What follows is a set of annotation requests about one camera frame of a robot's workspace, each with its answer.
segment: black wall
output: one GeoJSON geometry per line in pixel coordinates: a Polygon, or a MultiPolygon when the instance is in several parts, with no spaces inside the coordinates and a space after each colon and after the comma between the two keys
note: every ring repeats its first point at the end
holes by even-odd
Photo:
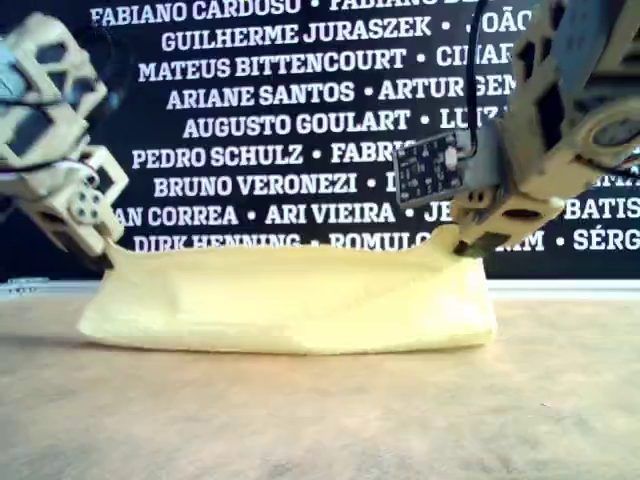
{"type": "MultiPolygon", "coordinates": [[[[102,132],[94,141],[94,143],[107,145],[130,175],[131,183],[128,190],[117,203],[128,225],[121,244],[128,248],[142,248],[145,239],[148,243],[151,236],[186,236],[183,246],[189,247],[194,245],[194,236],[200,240],[203,236],[213,236],[208,238],[224,241],[224,235],[255,233],[288,235],[289,241],[294,243],[299,241],[303,244],[312,241],[328,243],[331,239],[336,244],[336,239],[346,239],[350,242],[364,241],[360,246],[373,242],[368,244],[371,247],[376,245],[375,242],[380,241],[379,245],[384,248],[384,236],[376,234],[397,233],[397,235],[387,235],[387,240],[390,239],[388,248],[393,249],[413,245],[418,235],[428,234],[439,223],[447,221],[448,217],[443,213],[446,212],[446,204],[434,204],[431,208],[416,210],[411,217],[399,210],[395,206],[393,192],[387,188],[387,174],[392,170],[390,158],[382,157],[384,161],[379,161],[381,159],[379,155],[363,155],[362,142],[402,142],[432,135],[443,128],[465,126],[465,114],[457,117],[456,113],[464,107],[464,97],[460,95],[459,88],[456,91],[453,87],[460,87],[464,76],[463,48],[466,46],[468,37],[466,25],[475,7],[473,1],[424,0],[419,6],[357,9],[356,7],[367,4],[402,5],[410,4],[411,1],[318,0],[318,4],[314,5],[311,0],[272,0],[271,2],[267,0],[240,2],[189,0],[184,3],[167,4],[172,5],[172,10],[177,14],[186,12],[186,18],[182,21],[126,25],[112,25],[109,21],[114,17],[110,17],[108,13],[113,12],[117,17],[116,7],[133,5],[132,2],[94,0],[8,2],[3,0],[1,3],[4,3],[5,7],[2,9],[1,20],[4,31],[10,30],[32,11],[42,11],[57,16],[70,28],[76,28],[89,21],[92,8],[105,8],[105,5],[110,5],[111,11],[101,10],[100,13],[94,14],[95,18],[105,26],[109,26],[114,37],[127,42],[134,50],[139,63],[133,74],[134,84],[125,104],[108,119],[102,132]],[[205,5],[210,5],[213,10],[217,5],[219,11],[228,8],[238,11],[237,9],[262,8],[265,5],[267,7],[271,5],[272,12],[282,10],[283,5],[289,5],[295,13],[194,19],[194,14],[200,15],[206,10],[205,5]],[[332,9],[332,6],[345,8],[332,9]],[[372,36],[382,34],[385,38],[305,42],[302,40],[303,36],[316,31],[308,27],[309,23],[332,23],[332,27],[327,25],[325,28],[326,31],[332,31],[334,34],[348,29],[351,34],[369,32],[372,36]],[[241,46],[171,50],[170,47],[174,43],[172,38],[175,38],[175,35],[165,36],[172,32],[206,30],[209,32],[209,41],[212,41],[216,38],[216,31],[223,29],[262,27],[262,29],[255,29],[253,36],[257,38],[262,35],[264,39],[269,36],[266,33],[266,27],[284,25],[290,26],[282,27],[279,37],[281,40],[286,40],[288,31],[291,43],[251,45],[248,30],[244,30],[243,35],[240,35],[240,30],[235,30],[231,36],[238,35],[237,42],[241,46]],[[367,25],[373,25],[373,27],[367,29],[367,25]],[[304,55],[290,57],[290,55],[299,54],[325,54],[325,56],[338,54],[349,60],[357,55],[366,55],[362,52],[371,50],[378,51],[374,54],[378,55],[373,57],[374,61],[380,63],[384,60],[380,55],[386,55],[389,65],[394,68],[366,70],[356,68],[347,71],[337,69],[323,73],[303,73],[302,70],[306,68],[307,63],[304,55]],[[274,63],[272,74],[262,71],[255,76],[243,75],[243,72],[238,69],[239,65],[247,62],[247,57],[258,62],[257,57],[262,57],[264,61],[264,58],[269,56],[282,56],[280,58],[286,68],[283,67],[284,69],[279,71],[278,65],[274,63]],[[215,59],[217,64],[217,76],[209,79],[152,78],[148,67],[155,63],[156,76],[161,77],[163,62],[209,59],[215,59]],[[410,98],[401,98],[402,89],[399,85],[403,82],[398,80],[406,80],[405,84],[412,82],[414,87],[410,90],[410,98]],[[277,97],[272,94],[278,87],[284,89],[286,94],[289,85],[313,83],[321,84],[314,87],[321,93],[320,101],[317,103],[313,101],[312,95],[306,103],[274,102],[277,97]],[[249,94],[246,104],[235,107],[168,109],[172,91],[179,96],[184,90],[205,89],[206,99],[209,90],[220,89],[219,92],[224,94],[222,91],[224,87],[247,87],[249,94]],[[341,94],[338,95],[339,98],[328,98],[335,94],[336,87],[342,89],[341,94]],[[328,95],[324,100],[323,93],[328,95]],[[352,112],[353,124],[361,125],[356,127],[357,130],[368,125],[369,117],[365,112],[370,112],[368,115],[375,119],[381,111],[392,112],[395,120],[387,127],[383,125],[375,128],[376,125],[372,124],[373,128],[368,131],[307,133],[304,131],[304,123],[297,125],[300,118],[305,118],[304,115],[352,112]],[[290,132],[265,133],[263,130],[262,134],[257,135],[253,133],[233,135],[218,131],[202,138],[194,138],[193,133],[189,133],[189,126],[194,122],[197,124],[197,119],[220,119],[216,121],[224,122],[227,121],[224,119],[265,115],[278,116],[279,121],[282,122],[280,125],[282,128],[286,128],[287,122],[290,122],[290,132]],[[425,115],[429,118],[426,124],[421,121],[421,117],[425,115]],[[332,147],[332,144],[337,143],[351,143],[351,149],[360,150],[358,155],[374,161],[345,162],[349,157],[336,153],[332,147]],[[214,165],[210,163],[212,148],[220,147],[224,150],[232,146],[257,145],[281,145],[285,153],[277,155],[276,158],[278,163],[285,164],[222,166],[216,163],[218,156],[213,158],[214,165]],[[140,163],[137,168],[135,165],[136,158],[139,160],[143,154],[148,158],[149,150],[175,151],[198,148],[204,152],[204,157],[200,157],[205,160],[204,166],[146,168],[148,162],[140,163]],[[289,149],[292,151],[300,149],[302,163],[297,160],[298,163],[287,164],[286,152],[289,149]],[[319,154],[318,158],[314,158],[314,151],[319,154]],[[265,195],[262,191],[265,187],[260,182],[264,182],[268,177],[255,177],[256,175],[283,176],[283,182],[290,182],[290,185],[295,187],[294,184],[299,183],[299,177],[296,178],[296,176],[310,173],[343,175],[340,181],[333,184],[325,183],[324,193],[295,195],[265,195]],[[169,177],[182,179],[211,176],[218,177],[220,182],[218,185],[230,186],[231,191],[218,192],[215,196],[167,197],[160,195],[162,194],[161,185],[155,183],[169,177]],[[255,187],[258,187],[257,192],[247,194],[255,187]],[[342,192],[326,191],[334,187],[341,189],[342,192]],[[377,218],[374,219],[377,221],[372,222],[371,218],[367,218],[368,215],[351,221],[347,218],[348,223],[328,223],[330,215],[324,219],[315,217],[315,214],[325,211],[330,213],[329,210],[333,208],[327,207],[330,204],[368,204],[364,209],[368,212],[377,210],[378,215],[375,215],[377,218]],[[277,224],[278,218],[280,220],[286,218],[283,215],[282,205],[302,205],[292,207],[296,209],[295,219],[300,223],[277,224]],[[162,209],[165,209],[165,212],[175,212],[176,207],[193,206],[219,206],[222,212],[228,207],[232,207],[233,210],[227,210],[226,221],[222,223],[218,220],[225,217],[224,215],[221,215],[218,220],[213,218],[215,223],[213,225],[150,224],[150,220],[155,221],[156,213],[162,209]],[[140,217],[131,215],[132,212],[139,214],[140,217]],[[304,213],[304,217],[299,215],[300,212],[304,213]]],[[[505,94],[513,87],[510,84],[510,66],[506,63],[507,53],[509,45],[518,38],[520,29],[526,27],[528,13],[534,3],[531,0],[512,0],[510,3],[496,0],[489,7],[490,13],[486,17],[485,29],[481,32],[480,38],[480,44],[483,46],[480,55],[482,64],[478,66],[477,72],[482,76],[484,85],[479,93],[480,104],[486,107],[483,110],[485,119],[487,115],[492,115],[504,107],[505,94]]],[[[137,11],[142,17],[143,6],[139,6],[137,11]]],[[[121,9],[120,12],[123,15],[121,23],[127,23],[126,13],[132,13],[131,9],[121,9]]],[[[202,72],[194,68],[190,74],[187,72],[187,76],[193,76],[196,73],[202,72]]],[[[636,219],[640,217],[640,198],[637,192],[636,185],[624,185],[620,181],[616,183],[613,178],[604,179],[601,186],[572,200],[563,218],[548,224],[522,248],[517,251],[498,252],[487,259],[489,276],[491,278],[554,279],[636,277],[634,260],[637,258],[637,250],[640,246],[640,232],[636,223],[636,219]]],[[[186,209],[186,211],[193,212],[193,209],[186,209]]],[[[358,243],[345,245],[356,247],[358,243]]],[[[45,276],[52,279],[95,277],[95,274],[85,270],[73,257],[59,252],[49,244],[48,240],[20,214],[13,215],[2,227],[0,251],[2,252],[0,280],[21,276],[45,276]]]]}

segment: black cable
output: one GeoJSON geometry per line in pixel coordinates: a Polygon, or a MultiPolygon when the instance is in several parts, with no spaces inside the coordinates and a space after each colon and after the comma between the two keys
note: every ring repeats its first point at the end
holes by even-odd
{"type": "Polygon", "coordinates": [[[489,0],[478,0],[473,19],[471,20],[471,28],[469,29],[465,86],[467,97],[467,124],[471,136],[471,151],[469,152],[469,157],[473,157],[478,151],[478,92],[475,64],[478,37],[480,35],[480,22],[488,3],[489,0]]]}
{"type": "Polygon", "coordinates": [[[613,175],[616,177],[627,178],[631,180],[640,180],[640,174],[631,172],[626,168],[607,167],[606,165],[601,165],[595,160],[591,160],[583,157],[577,157],[576,161],[578,163],[581,163],[582,165],[585,165],[586,167],[589,167],[605,175],[613,175]]]}

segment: wooden table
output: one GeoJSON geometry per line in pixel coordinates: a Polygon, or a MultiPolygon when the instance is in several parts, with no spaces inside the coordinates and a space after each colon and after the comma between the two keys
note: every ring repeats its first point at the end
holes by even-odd
{"type": "Polygon", "coordinates": [[[2,480],[640,478],[640,303],[499,301],[489,347],[296,358],[85,344],[84,301],[0,303],[2,480]]]}

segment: wire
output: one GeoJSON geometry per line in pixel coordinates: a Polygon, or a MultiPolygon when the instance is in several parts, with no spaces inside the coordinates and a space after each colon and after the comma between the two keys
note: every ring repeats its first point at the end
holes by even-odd
{"type": "Polygon", "coordinates": [[[467,124],[471,136],[471,150],[468,157],[473,157],[478,152],[478,92],[476,84],[476,51],[478,37],[480,35],[480,22],[489,0],[478,0],[469,29],[469,44],[467,47],[466,64],[466,97],[467,97],[467,124]]]}
{"type": "Polygon", "coordinates": [[[98,172],[96,172],[93,167],[91,167],[90,165],[87,165],[86,163],[77,162],[69,159],[56,160],[54,162],[49,162],[42,165],[35,165],[32,167],[26,167],[26,168],[2,170],[0,171],[0,182],[17,180],[25,173],[39,172],[41,170],[46,170],[48,168],[59,168],[64,170],[80,170],[86,174],[86,177],[90,178],[89,185],[92,188],[97,188],[100,185],[100,176],[98,175],[98,172]]]}
{"type": "Polygon", "coordinates": [[[601,165],[595,160],[583,158],[580,156],[576,158],[576,161],[605,175],[613,175],[620,178],[640,180],[640,174],[637,174],[628,170],[629,167],[632,167],[635,163],[637,163],[640,160],[640,158],[634,159],[634,157],[640,157],[640,156],[632,155],[631,157],[629,157],[627,160],[625,160],[620,164],[623,166],[623,168],[607,167],[606,165],[601,165]]]}

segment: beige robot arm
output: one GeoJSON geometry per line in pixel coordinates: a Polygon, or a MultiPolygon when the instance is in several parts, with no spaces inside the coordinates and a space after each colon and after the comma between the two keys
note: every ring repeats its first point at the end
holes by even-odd
{"type": "Polygon", "coordinates": [[[69,30],[34,13],[0,46],[0,195],[61,249],[109,268],[106,242],[123,227],[113,202],[128,177],[89,144],[107,88],[69,30]]]}
{"type": "Polygon", "coordinates": [[[602,175],[625,175],[640,144],[639,1],[543,0],[512,63],[509,108],[477,149],[456,131],[395,156],[401,206],[452,198],[460,255],[520,243],[602,175]]]}

